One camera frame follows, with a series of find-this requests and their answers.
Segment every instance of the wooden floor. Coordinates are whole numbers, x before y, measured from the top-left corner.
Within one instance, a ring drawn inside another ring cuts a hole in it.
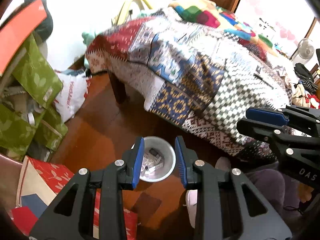
[[[195,150],[204,161],[214,165],[224,155],[204,140],[188,134],[160,117],[143,109],[144,99],[127,87],[129,98],[116,103],[108,74],[92,78],[88,97],[76,116],[68,121],[68,133],[51,162],[62,163],[77,172],[86,167],[91,171],[104,168],[121,158],[137,136],[159,136],[174,146],[182,135],[186,146]],[[185,204],[185,190],[177,168],[164,181],[140,181],[134,191],[123,194],[124,207],[138,214],[138,239],[191,239]]]

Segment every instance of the red paper bag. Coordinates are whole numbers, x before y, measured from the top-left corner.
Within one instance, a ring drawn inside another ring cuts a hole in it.
[[[62,164],[42,162],[26,156],[20,172],[16,205],[21,206],[21,197],[37,194],[48,206],[74,174]],[[94,217],[93,236],[99,238],[100,193],[97,192]],[[124,209],[124,222],[127,239],[135,240],[137,235],[137,214]]]

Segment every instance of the patchwork quilt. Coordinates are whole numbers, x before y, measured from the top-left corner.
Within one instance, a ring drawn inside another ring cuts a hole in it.
[[[113,26],[85,57],[140,92],[144,108],[243,161],[274,162],[268,144],[239,134],[250,107],[280,108],[291,86],[224,30],[185,22],[173,8]]]
[[[249,24],[240,21],[234,13],[217,6],[215,2],[210,0],[175,0],[169,6],[174,8],[185,21],[233,33],[240,39],[250,41],[263,50],[277,55],[272,50],[271,41],[263,35],[258,35]]]

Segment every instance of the white curtain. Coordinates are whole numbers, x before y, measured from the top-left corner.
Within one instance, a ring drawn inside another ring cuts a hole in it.
[[[240,0],[236,15],[253,28],[259,18],[274,27],[276,33],[272,42],[279,43],[289,56],[308,32],[314,18],[305,0]]]

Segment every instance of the trash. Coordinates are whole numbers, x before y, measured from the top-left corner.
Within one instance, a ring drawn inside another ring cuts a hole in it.
[[[86,77],[85,73],[72,76],[56,71],[56,74],[63,82],[63,88],[54,100],[54,104],[63,122],[66,122],[74,117],[84,103],[91,78]]]
[[[150,175],[150,174],[152,174],[153,172],[155,172],[156,170],[158,170],[158,169],[160,169],[160,168],[163,168],[163,163],[159,163],[158,165],[153,166],[153,167],[147,169],[147,170],[145,171],[145,174],[149,174],[149,175]]]
[[[151,148],[149,151],[145,151],[143,155],[140,175],[153,175],[156,170],[163,167],[163,162],[161,161],[161,159],[161,155],[156,149]]]

